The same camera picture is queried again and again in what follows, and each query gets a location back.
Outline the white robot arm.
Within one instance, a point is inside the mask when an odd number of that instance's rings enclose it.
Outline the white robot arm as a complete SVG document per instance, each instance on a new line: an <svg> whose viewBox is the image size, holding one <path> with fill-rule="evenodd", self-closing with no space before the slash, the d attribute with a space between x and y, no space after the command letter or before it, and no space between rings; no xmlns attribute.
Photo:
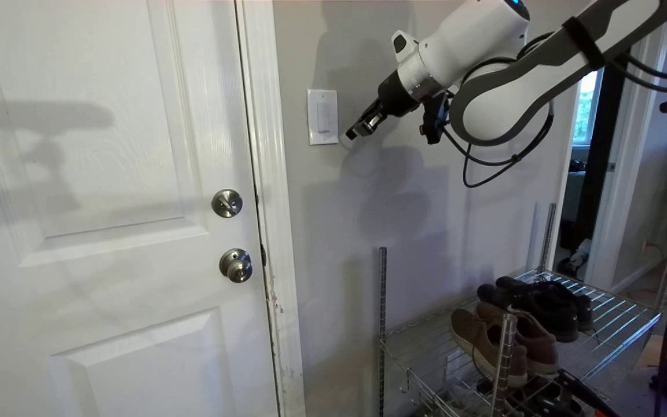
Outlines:
<svg viewBox="0 0 667 417"><path fill-rule="evenodd" d="M505 144L556 96L667 24L667 0L593 0L507 67L458 83L527 24L524 0L462 0L425 39L395 31L395 69L344 138L371 137L388 115L456 89L451 129L475 147Z"/></svg>

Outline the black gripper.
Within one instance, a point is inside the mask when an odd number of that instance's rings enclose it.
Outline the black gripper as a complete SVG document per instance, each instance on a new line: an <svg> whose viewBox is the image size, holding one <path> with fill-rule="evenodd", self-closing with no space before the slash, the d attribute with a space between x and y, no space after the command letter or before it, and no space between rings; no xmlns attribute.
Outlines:
<svg viewBox="0 0 667 417"><path fill-rule="evenodd" d="M379 85L374 103L365 109L365 115L357 119L344 138L373 137L386 115L404 115L417 109L419 103L409 98L395 71L390 71Z"/></svg>

